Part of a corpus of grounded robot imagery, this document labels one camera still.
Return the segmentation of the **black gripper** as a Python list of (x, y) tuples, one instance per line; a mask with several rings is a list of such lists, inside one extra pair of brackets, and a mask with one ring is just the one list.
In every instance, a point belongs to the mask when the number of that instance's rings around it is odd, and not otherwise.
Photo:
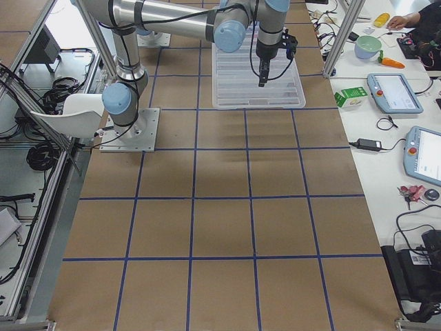
[(262, 41), (256, 43), (256, 55), (260, 59), (259, 63), (259, 87), (264, 87), (269, 78), (270, 61), (278, 53), (278, 44), (268, 45)]

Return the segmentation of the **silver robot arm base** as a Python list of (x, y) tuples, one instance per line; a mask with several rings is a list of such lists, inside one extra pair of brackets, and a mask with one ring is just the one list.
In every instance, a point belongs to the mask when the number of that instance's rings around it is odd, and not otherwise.
[(107, 116), (106, 127), (112, 129), (103, 133), (99, 150), (101, 152), (153, 152), (155, 151), (159, 108), (142, 108), (134, 125), (126, 128), (114, 125), (110, 115)]

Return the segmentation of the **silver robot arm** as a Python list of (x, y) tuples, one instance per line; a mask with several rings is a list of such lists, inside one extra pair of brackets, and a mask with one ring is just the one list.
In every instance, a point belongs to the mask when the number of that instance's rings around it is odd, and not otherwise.
[(196, 8), (164, 1), (73, 1), (86, 17), (109, 30), (116, 50), (120, 83), (147, 82), (139, 58), (138, 39), (171, 37), (173, 50), (183, 49), (187, 65), (193, 46), (212, 44), (215, 52), (240, 56), (232, 68), (214, 74), (214, 107), (218, 109), (283, 108), (265, 86), (272, 80), (271, 60), (282, 51), (292, 62), (298, 42), (284, 27), (288, 1), (221, 1)]

